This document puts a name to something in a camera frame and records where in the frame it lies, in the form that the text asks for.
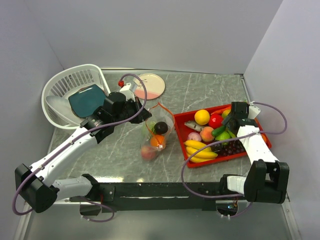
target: plastic basket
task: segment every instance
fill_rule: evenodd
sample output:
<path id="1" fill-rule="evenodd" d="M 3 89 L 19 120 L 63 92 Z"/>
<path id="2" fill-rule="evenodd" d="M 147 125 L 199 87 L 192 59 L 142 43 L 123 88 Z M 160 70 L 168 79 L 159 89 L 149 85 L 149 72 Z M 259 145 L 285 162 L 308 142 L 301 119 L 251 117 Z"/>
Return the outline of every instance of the plastic basket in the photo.
<path id="1" fill-rule="evenodd" d="M 48 121 L 57 128 L 73 132 L 79 125 L 69 124 L 59 117 L 47 104 L 47 96 L 59 96 L 68 99 L 69 96 L 80 89 L 96 84 L 108 96 L 110 89 L 101 69 L 93 64 L 84 64 L 66 69 L 53 76 L 44 86 L 41 104 L 44 115 Z"/>

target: yellow banana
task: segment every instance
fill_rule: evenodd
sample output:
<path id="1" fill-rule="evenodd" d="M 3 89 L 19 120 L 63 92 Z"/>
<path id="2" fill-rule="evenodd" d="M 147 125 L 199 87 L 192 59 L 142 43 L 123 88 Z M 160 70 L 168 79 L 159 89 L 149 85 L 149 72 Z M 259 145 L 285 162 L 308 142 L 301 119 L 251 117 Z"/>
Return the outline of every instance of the yellow banana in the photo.
<path id="1" fill-rule="evenodd" d="M 185 147 L 185 149 L 188 154 L 194 154 L 197 151 L 197 149 L 190 146 Z M 218 154 L 216 154 L 213 151 L 201 151 L 195 155 L 196 158 L 201 158 L 201 159 L 214 159 L 217 156 Z"/>
<path id="2" fill-rule="evenodd" d="M 212 159 L 208 159 L 208 158 L 200 158 L 200 157 L 195 157 L 193 156 L 190 161 L 193 162 L 193 163 L 202 163 L 202 162 L 206 162 L 206 161 L 210 161 Z"/>
<path id="3" fill-rule="evenodd" d="M 202 149 L 203 147 L 207 146 L 206 144 L 200 142 L 200 141 L 195 141 L 195 140 L 187 140 L 185 141 L 184 145 L 194 148 L 194 149 Z M 206 151 L 206 152 L 211 152 L 211 148 L 207 147 L 202 151 Z"/>

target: red tray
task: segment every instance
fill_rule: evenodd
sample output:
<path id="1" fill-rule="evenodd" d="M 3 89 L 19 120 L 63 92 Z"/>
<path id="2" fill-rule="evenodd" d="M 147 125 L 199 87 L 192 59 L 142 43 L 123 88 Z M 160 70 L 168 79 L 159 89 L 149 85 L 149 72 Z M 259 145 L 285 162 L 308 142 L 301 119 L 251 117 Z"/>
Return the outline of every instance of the red tray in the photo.
<path id="1" fill-rule="evenodd" d="M 205 108 L 205 110 L 207 110 L 211 114 L 216 110 L 224 109 L 228 106 L 230 106 L 230 104 Z M 179 114 L 174 115 L 174 119 L 175 119 L 174 127 L 175 127 L 176 134 L 178 135 L 178 139 L 179 139 L 179 142 L 181 145 L 184 160 L 188 159 L 184 142 L 187 140 L 189 133 L 195 132 L 191 128 L 185 126 L 185 122 L 194 121 L 196 112 L 197 112 L 197 110 L 183 112 L 183 113 L 179 113 Z M 258 122 L 258 120 L 255 119 L 255 121 L 258 124 L 259 129 L 263 130 L 260 123 Z M 272 147 L 271 142 L 269 141 L 267 135 L 265 135 L 265 137 L 266 137 L 266 145 L 268 146 L 268 148 L 271 148 Z M 217 158 L 212 159 L 210 161 L 204 161 L 204 162 L 198 162 L 198 163 L 189 161 L 187 163 L 187 166 L 189 168 L 196 168 L 196 167 L 201 167 L 201 166 L 208 165 L 208 164 L 214 164 L 214 163 L 219 163 L 219 162 L 223 162 L 223 161 L 228 161 L 230 159 L 235 159 L 235 158 L 243 157 L 246 155 L 247 155 L 246 152 L 242 152 L 242 153 L 233 154 L 233 155 L 229 155 L 229 156 L 218 156 Z"/>

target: red apple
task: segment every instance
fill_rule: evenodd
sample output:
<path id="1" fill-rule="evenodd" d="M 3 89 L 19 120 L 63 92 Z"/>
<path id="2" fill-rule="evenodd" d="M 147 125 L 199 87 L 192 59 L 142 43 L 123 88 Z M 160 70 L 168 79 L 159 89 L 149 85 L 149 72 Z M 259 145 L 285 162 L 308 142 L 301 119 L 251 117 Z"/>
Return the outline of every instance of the red apple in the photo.
<path id="1" fill-rule="evenodd" d="M 224 120 L 224 118 L 222 116 L 220 116 L 219 114 L 212 114 L 210 116 L 210 120 L 209 120 L 208 124 L 213 129 L 217 129 L 222 126 L 223 120 Z"/>
<path id="2" fill-rule="evenodd" d="M 142 146 L 141 147 L 141 157 L 144 160 L 150 161 L 157 155 L 157 150 L 151 146 Z"/>

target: fish toy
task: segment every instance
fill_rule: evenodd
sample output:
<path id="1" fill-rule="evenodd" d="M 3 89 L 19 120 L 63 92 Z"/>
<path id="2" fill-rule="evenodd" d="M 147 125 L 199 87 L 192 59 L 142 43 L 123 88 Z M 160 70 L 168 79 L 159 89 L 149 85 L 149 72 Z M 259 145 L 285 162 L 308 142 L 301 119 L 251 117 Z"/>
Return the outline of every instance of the fish toy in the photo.
<path id="1" fill-rule="evenodd" d="M 199 124 L 196 123 L 195 121 L 186 121 L 186 122 L 184 123 L 184 125 L 187 126 L 187 127 L 190 128 L 190 129 L 193 129 L 193 130 L 197 131 L 197 132 L 201 132 L 201 131 L 204 129 L 204 127 L 205 127 L 205 126 L 199 125 Z"/>

